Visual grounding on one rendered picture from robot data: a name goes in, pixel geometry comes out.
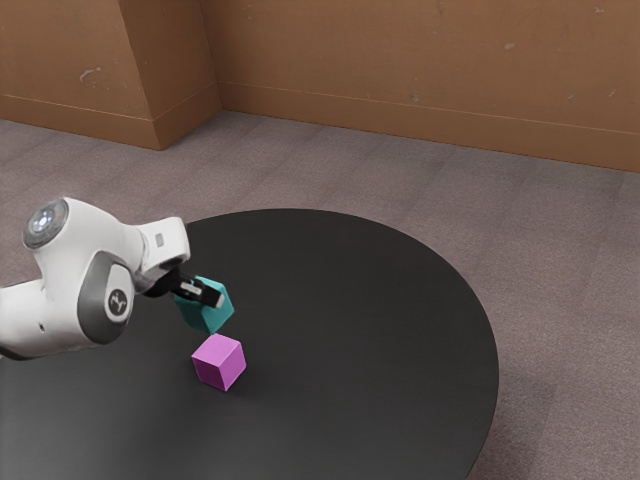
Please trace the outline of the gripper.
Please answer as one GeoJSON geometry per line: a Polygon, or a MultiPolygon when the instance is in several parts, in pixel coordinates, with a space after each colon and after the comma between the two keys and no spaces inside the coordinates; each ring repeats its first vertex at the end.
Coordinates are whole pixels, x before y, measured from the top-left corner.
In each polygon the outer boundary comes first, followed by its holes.
{"type": "Polygon", "coordinates": [[[181,274],[179,267],[169,271],[162,270],[161,273],[162,275],[157,279],[136,273],[134,275],[136,293],[146,297],[161,297],[168,292],[173,292],[185,300],[211,308],[221,308],[224,304],[222,286],[212,280],[181,274]]]}

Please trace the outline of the teal block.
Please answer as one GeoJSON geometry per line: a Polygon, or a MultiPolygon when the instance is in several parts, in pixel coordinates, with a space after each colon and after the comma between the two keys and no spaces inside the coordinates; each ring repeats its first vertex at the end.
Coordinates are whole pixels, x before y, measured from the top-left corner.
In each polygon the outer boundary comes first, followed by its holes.
{"type": "Polygon", "coordinates": [[[188,301],[173,293],[175,304],[183,320],[190,327],[210,335],[215,334],[234,313],[234,307],[226,287],[222,283],[216,283],[222,286],[224,293],[224,304],[221,308],[211,308],[197,302],[188,301]]]}

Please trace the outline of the pink block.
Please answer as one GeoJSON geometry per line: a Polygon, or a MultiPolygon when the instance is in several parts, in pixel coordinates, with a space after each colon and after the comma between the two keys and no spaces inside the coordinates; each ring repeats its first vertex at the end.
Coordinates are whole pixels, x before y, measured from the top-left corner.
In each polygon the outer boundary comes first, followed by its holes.
{"type": "Polygon", "coordinates": [[[197,378],[228,391],[246,369],[242,344],[220,334],[209,336],[191,355],[197,378]]]}

